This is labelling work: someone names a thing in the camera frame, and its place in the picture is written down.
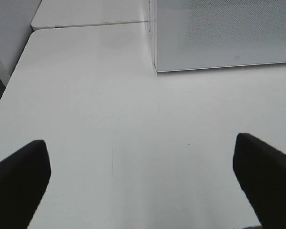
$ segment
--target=desk surface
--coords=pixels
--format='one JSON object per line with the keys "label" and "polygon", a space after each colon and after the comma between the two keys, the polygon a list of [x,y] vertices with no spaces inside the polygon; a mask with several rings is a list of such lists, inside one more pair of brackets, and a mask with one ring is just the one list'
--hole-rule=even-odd
{"label": "desk surface", "polygon": [[146,21],[148,0],[42,0],[34,30]]}
{"label": "desk surface", "polygon": [[29,228],[259,224],[232,170],[249,132],[286,152],[286,64],[159,73],[146,23],[39,30],[0,101],[0,160],[44,139]]}

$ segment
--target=white table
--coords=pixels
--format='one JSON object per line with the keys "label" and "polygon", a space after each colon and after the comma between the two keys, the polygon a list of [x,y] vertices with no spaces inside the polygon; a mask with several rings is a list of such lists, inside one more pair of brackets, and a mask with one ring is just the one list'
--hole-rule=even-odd
{"label": "white table", "polygon": [[158,74],[146,23],[39,30],[0,101],[0,160],[44,139],[31,229],[259,224],[232,170],[249,132],[286,152],[286,64]]}
{"label": "white table", "polygon": [[34,30],[148,20],[148,0],[42,0]]}

